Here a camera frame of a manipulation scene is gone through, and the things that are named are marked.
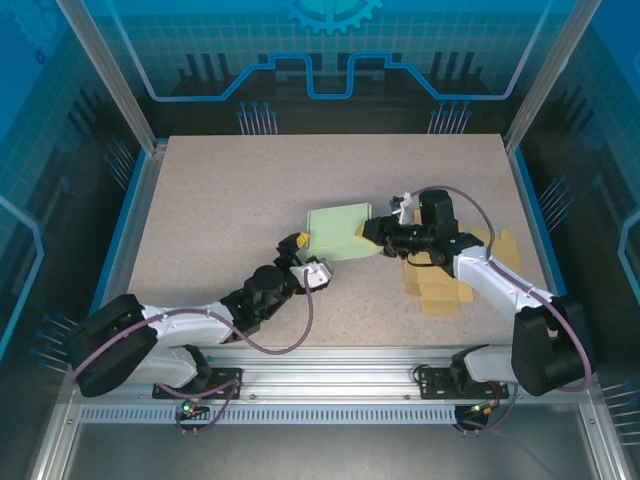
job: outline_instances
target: speckled tabletop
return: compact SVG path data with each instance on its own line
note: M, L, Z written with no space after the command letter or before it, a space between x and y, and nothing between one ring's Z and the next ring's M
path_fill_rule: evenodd
M496 228L515 237L523 273L544 280L498 135L309 135L171 137L129 291L142 303L198 305L242 286L270 263L307 211L353 203L389 213L394 194L433 184L467 191ZM454 196L466 228L482 218ZM510 343L512 321L484 299L462 316L431 317L405 293L400 260L375 255L334 265L314 295L307 346ZM289 301L252 338L286 346L304 329L304 297Z

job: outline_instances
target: black base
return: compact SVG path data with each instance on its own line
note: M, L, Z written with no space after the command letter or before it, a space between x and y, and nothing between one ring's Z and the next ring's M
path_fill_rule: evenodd
M233 378L237 378L238 381L240 382L240 384L236 387L235 393L231 397L232 400L237 400L238 398L240 398L240 389L242 388L242 369L241 368L212 368L211 377L207 382L207 386L202 391L206 392L207 390L211 390L212 388L222 385L223 383L226 383ZM205 398L203 398L203 400L226 400L229 397L229 394L231 393L232 389L233 389L233 385L230 385L229 387L223 390L220 390L219 392L206 396ZM176 388L176 390L180 393L191 393L191 392L182 392L179 388ZM155 398L156 400L174 400L174 399L177 400L178 399L178 397L175 397L174 395L171 395L170 393L165 392L158 385L153 386L151 397Z
M460 392L448 368L420 366L414 372L422 400L494 400L496 391L488 383L475 383ZM500 387L500 399L509 398L506 385Z

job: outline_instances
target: gear logo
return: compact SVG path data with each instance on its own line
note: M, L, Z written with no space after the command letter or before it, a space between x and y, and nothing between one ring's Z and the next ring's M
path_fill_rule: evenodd
M360 28L360 22L370 20L373 9L380 7L382 0L287 0L285 4L290 20L297 20L301 28L311 27L315 34L324 31L327 35Z
M25 37L37 49L36 58L44 63L43 50L58 31L58 12L53 0L0 0L0 14L9 13Z

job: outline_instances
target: green cloth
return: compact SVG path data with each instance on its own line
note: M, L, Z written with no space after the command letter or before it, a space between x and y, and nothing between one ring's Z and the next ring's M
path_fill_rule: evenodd
M307 231L311 238L307 257L339 261L380 253L382 247L356 235L356 231L370 218L371 205L368 203L310 210Z

